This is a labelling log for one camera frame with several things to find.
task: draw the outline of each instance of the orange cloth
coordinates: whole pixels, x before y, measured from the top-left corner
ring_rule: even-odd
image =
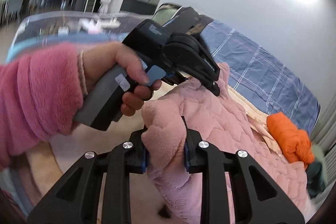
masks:
[[[269,133],[278,142],[283,155],[292,163],[303,161],[305,168],[315,159],[305,130],[298,129],[282,112],[266,118]]]

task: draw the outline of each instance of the finger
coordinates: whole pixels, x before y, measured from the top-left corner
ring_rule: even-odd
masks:
[[[130,108],[129,106],[122,104],[121,105],[121,112],[128,117],[131,117],[135,114],[135,109]]]
[[[129,47],[121,44],[122,46],[118,48],[117,54],[115,56],[115,61],[126,69],[127,74],[133,80],[140,84],[146,84],[149,82],[149,78],[142,68],[141,61],[137,54]]]
[[[159,90],[161,88],[161,86],[162,86],[162,81],[161,80],[156,80],[152,85],[153,90]]]
[[[123,95],[123,102],[125,105],[135,110],[139,110],[140,108],[142,108],[144,104],[142,99],[140,99],[138,96],[130,92],[126,92]]]
[[[134,89],[135,96],[141,98],[144,101],[148,101],[152,98],[152,91],[149,87],[139,85]]]

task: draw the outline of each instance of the hand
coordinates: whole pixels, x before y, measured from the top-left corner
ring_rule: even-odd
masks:
[[[137,54],[120,42],[110,42],[83,54],[85,82],[88,92],[94,88],[104,73],[116,63],[125,68],[129,77],[139,84],[149,82]],[[143,106],[144,101],[152,98],[153,91],[158,90],[161,85],[161,80],[157,80],[150,88],[139,85],[135,88],[134,93],[126,92],[123,95],[124,103],[121,106],[121,112],[126,116],[133,116],[135,111]]]

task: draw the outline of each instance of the metal screw head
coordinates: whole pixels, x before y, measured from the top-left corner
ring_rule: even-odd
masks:
[[[133,147],[133,143],[131,143],[131,142],[124,142],[124,143],[123,143],[123,147],[124,147],[125,149],[130,149],[130,148]]]
[[[91,158],[95,157],[95,152],[93,152],[93,151],[88,151],[88,152],[85,153],[85,157],[86,157],[87,159],[91,159]]]
[[[201,142],[198,143],[198,146],[200,148],[208,148],[209,147],[209,143],[206,142],[206,141],[201,141]]]
[[[239,150],[238,156],[241,158],[246,158],[248,156],[248,153],[245,150]]]

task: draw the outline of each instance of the white sticker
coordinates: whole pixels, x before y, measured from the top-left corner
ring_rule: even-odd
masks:
[[[115,78],[116,82],[119,84],[119,86],[123,89],[124,92],[128,91],[131,88],[131,85],[127,81],[124,75],[118,75]]]

